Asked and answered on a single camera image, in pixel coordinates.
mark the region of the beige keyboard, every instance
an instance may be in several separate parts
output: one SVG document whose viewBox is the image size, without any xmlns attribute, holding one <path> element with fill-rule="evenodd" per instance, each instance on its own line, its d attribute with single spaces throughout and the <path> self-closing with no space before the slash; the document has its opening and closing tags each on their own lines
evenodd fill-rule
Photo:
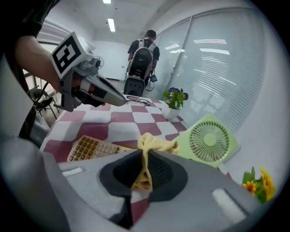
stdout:
<svg viewBox="0 0 290 232">
<path fill-rule="evenodd" d="M 107 155 L 114 155 L 130 150 L 130 148 L 107 143 L 95 138 L 83 135 L 72 147 L 68 162 L 78 160 L 95 159 Z"/>
</svg>

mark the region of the green fan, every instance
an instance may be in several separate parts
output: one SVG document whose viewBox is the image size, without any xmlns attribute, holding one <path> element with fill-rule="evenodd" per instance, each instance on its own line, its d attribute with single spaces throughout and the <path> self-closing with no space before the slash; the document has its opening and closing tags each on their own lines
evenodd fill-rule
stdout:
<svg viewBox="0 0 290 232">
<path fill-rule="evenodd" d="M 179 135 L 178 155 L 218 167 L 239 148 L 232 132 L 212 115 L 205 115 L 195 125 Z"/>
</svg>

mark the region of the yellow cloth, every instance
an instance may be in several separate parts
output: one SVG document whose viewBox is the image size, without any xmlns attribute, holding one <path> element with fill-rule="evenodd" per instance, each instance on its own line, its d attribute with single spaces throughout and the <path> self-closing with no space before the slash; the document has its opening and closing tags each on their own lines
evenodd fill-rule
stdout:
<svg viewBox="0 0 290 232">
<path fill-rule="evenodd" d="M 177 154 L 178 144 L 175 141 L 163 141 L 150 133 L 145 133 L 138 139 L 138 148 L 143 150 L 143 169 L 135 180 L 133 187 L 152 190 L 152 177 L 148 170 L 148 151 L 153 149 Z"/>
</svg>

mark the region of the yellow flower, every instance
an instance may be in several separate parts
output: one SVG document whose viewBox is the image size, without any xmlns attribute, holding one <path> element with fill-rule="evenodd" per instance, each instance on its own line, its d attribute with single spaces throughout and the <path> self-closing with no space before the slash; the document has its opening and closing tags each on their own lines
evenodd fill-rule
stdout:
<svg viewBox="0 0 290 232">
<path fill-rule="evenodd" d="M 256 184 L 254 183 L 254 181 L 247 181 L 246 184 L 243 184 L 243 187 L 248 190 L 249 192 L 251 192 L 253 194 L 253 196 L 255 195 L 256 192 Z"/>
<path fill-rule="evenodd" d="M 267 196 L 267 201 L 271 200 L 274 196 L 275 186 L 272 182 L 272 177 L 270 176 L 269 172 L 267 172 L 264 168 L 259 168 L 261 170 L 261 176 L 263 180 L 263 186 L 265 189 L 265 193 Z"/>
</svg>

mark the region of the white pot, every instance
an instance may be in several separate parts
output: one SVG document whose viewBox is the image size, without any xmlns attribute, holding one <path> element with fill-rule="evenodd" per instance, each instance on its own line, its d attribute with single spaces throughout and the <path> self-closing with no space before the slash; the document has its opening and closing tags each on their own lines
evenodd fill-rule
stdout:
<svg viewBox="0 0 290 232">
<path fill-rule="evenodd" d="M 162 108 L 162 115 L 164 116 L 164 118 L 166 118 L 169 121 L 176 118 L 178 114 L 179 114 L 179 109 L 171 109 L 169 108 L 169 106 Z"/>
</svg>

